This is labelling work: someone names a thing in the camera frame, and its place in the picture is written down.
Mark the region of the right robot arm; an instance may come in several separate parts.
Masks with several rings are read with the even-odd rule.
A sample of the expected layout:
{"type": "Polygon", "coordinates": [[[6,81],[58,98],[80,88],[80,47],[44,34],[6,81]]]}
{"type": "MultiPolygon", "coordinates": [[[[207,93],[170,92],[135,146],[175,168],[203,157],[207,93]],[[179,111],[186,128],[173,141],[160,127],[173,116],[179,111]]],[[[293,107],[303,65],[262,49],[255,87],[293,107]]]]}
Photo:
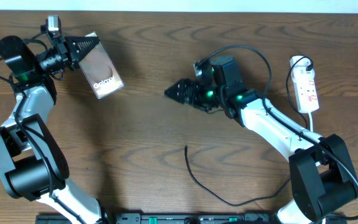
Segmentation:
{"type": "Polygon", "coordinates": [[[346,223],[337,210],[358,198],[358,179],[346,143],[323,137],[277,110],[256,89],[247,88],[234,57],[194,64],[196,80],[182,78],[164,95],[210,113],[226,116],[264,138],[289,163],[293,200],[276,213],[278,223],[346,223]]]}

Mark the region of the Samsung Galaxy smartphone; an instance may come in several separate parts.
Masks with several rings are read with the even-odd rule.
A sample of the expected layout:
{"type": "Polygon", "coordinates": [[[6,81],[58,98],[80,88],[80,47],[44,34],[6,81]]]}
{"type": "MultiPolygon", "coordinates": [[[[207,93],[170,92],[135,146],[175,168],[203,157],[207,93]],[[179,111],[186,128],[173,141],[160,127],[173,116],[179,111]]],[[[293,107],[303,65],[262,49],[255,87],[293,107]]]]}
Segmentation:
{"type": "Polygon", "coordinates": [[[97,99],[102,99],[124,87],[124,82],[101,41],[79,65],[97,99]]]}

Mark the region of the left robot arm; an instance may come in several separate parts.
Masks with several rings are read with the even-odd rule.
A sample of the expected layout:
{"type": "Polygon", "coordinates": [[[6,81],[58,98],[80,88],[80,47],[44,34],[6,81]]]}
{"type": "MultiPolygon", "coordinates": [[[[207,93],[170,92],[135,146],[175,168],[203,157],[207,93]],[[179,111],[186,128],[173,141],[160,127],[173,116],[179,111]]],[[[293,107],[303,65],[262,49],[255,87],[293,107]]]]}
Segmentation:
{"type": "Polygon", "coordinates": [[[52,44],[34,54],[29,43],[42,44],[38,36],[0,40],[0,59],[12,73],[16,105],[0,126],[0,180],[12,198],[44,203],[70,223],[113,223],[101,202],[70,179],[67,160],[46,126],[55,106],[54,81],[66,68],[74,70],[98,44],[96,34],[85,37],[44,33],[52,44]]]}

